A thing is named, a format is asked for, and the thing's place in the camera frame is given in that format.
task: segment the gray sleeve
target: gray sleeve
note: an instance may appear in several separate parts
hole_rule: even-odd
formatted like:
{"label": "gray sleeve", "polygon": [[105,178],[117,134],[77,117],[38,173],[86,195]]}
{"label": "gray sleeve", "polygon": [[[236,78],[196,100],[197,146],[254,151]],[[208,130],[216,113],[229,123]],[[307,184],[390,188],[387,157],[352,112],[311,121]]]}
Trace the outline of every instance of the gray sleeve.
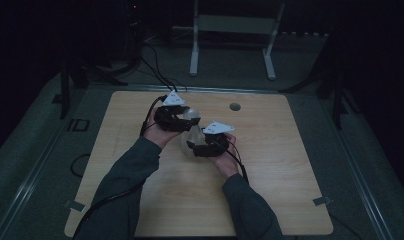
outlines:
{"label": "gray sleeve", "polygon": [[238,239],[284,239],[273,210],[240,174],[226,180],[223,193],[229,204]]}
{"label": "gray sleeve", "polygon": [[134,239],[143,188],[139,183],[158,169],[160,153],[161,148],[156,144],[146,138],[139,138],[133,147],[115,162],[100,183],[92,205],[133,187],[137,187],[136,191],[93,212],[84,222],[76,239]]}

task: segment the dark background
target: dark background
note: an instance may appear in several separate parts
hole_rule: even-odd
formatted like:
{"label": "dark background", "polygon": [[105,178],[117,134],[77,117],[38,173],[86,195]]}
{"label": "dark background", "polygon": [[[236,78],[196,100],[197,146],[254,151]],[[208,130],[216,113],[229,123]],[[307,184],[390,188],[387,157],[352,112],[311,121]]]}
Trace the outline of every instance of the dark background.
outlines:
{"label": "dark background", "polygon": [[[230,1],[202,2],[208,13],[269,14],[262,7],[269,1],[257,1],[251,11],[250,1],[233,1],[233,9]],[[141,11],[129,17],[158,31],[192,26],[193,1],[134,3]],[[124,6],[120,0],[0,0],[0,146],[59,72],[66,49],[104,66],[123,57],[113,46],[127,41]],[[404,185],[404,1],[287,1],[280,32],[330,34],[317,67],[344,65],[345,87]]]}

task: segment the person's right hand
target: person's right hand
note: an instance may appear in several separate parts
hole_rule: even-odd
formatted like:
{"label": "person's right hand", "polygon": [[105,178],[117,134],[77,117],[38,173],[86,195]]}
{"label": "person's right hand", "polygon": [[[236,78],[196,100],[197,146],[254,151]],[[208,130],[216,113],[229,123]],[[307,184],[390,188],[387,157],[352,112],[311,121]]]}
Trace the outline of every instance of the person's right hand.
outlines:
{"label": "person's right hand", "polygon": [[[235,145],[236,143],[236,137],[229,133],[225,133],[225,135],[228,138],[228,140],[232,143],[229,144],[228,151],[233,155],[236,155],[236,152],[233,147],[233,145]],[[225,179],[229,178],[230,176],[236,173],[239,173],[239,168],[237,166],[236,160],[232,156],[230,156],[228,152],[224,152],[221,156],[218,157],[210,157],[209,159],[214,163],[220,174]]]}

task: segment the wooden board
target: wooden board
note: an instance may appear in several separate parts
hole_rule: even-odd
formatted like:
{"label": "wooden board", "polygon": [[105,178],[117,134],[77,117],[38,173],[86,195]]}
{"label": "wooden board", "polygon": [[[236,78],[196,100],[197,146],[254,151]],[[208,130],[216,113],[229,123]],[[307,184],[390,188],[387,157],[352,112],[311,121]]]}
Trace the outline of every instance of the wooden board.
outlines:
{"label": "wooden board", "polygon": [[[89,206],[113,163],[136,141],[151,103],[166,92],[115,92],[75,201]],[[330,234],[321,197],[287,99],[281,95],[179,93],[201,115],[200,126],[218,121],[236,128],[237,149],[250,184],[277,214],[285,235]],[[241,106],[230,109],[231,103]],[[181,151],[180,136],[161,153],[160,168],[144,185],[136,236],[234,236],[224,179],[211,162]],[[71,210],[72,236],[84,213]]]}

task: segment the person's left hand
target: person's left hand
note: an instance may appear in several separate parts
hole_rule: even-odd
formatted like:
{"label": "person's left hand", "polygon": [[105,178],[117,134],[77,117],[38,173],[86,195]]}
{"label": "person's left hand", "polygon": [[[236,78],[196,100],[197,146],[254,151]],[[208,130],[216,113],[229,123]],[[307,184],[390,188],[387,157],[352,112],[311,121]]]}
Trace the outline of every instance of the person's left hand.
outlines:
{"label": "person's left hand", "polygon": [[171,139],[180,135],[181,132],[167,132],[162,130],[162,128],[159,127],[159,125],[156,124],[155,120],[153,119],[156,109],[157,108],[152,109],[152,112],[150,113],[143,136],[163,149]]}

